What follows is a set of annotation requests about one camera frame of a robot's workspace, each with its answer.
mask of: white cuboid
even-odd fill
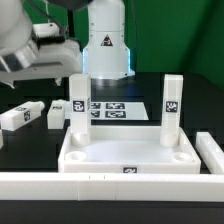
[[[63,129],[66,101],[54,100],[47,114],[48,129]]]
[[[208,132],[198,132],[196,149],[212,174],[224,174],[224,153]]]
[[[69,127],[59,172],[199,174],[201,161],[184,131],[174,148],[160,145],[160,132],[161,127],[92,126],[90,144],[77,147]]]

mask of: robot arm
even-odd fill
[[[92,0],[49,0],[70,10],[84,7]],[[32,65],[39,56],[32,40],[33,26],[23,10],[24,0],[0,1],[0,71],[16,72]]]
[[[35,26],[23,9],[24,1],[0,0],[0,82],[13,87],[18,80],[57,79],[82,72],[77,42],[66,40],[38,46],[38,32],[34,32]],[[91,1],[48,0],[69,10],[78,10]],[[54,28],[53,24],[48,25],[48,30]]]

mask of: circular hole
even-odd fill
[[[187,153],[177,152],[173,154],[172,161],[179,163],[192,163],[194,161],[194,158]]]
[[[65,155],[66,161],[82,162],[86,159],[86,153],[80,151],[69,152]]]

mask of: metal part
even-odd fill
[[[91,79],[94,86],[122,86],[135,80],[135,76],[128,76],[123,79]]]
[[[48,0],[49,3],[61,6],[63,8],[67,8],[69,10],[78,10],[80,8],[85,7],[93,0]]]

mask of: white tray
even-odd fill
[[[160,145],[160,127],[92,126],[86,147],[71,144],[68,128],[58,159],[61,173],[199,174],[201,161],[180,128],[179,145]]]

